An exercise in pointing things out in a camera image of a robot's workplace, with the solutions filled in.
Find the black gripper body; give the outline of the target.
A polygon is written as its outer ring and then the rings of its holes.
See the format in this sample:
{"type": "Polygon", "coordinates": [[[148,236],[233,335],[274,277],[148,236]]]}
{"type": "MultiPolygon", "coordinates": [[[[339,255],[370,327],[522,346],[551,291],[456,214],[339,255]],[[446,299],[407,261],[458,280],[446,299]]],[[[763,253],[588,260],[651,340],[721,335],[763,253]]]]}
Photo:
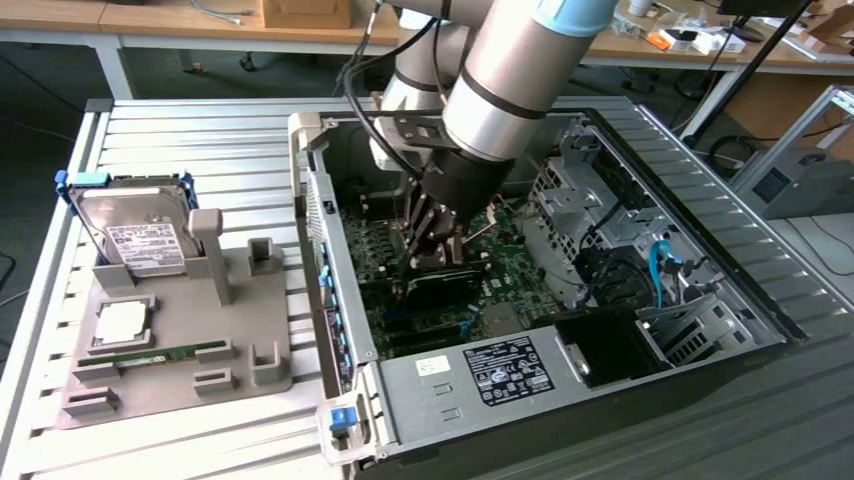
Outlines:
{"type": "Polygon", "coordinates": [[[420,185],[427,196],[470,221],[486,208],[515,166],[515,160],[490,161],[462,150],[434,150],[420,185]]]}

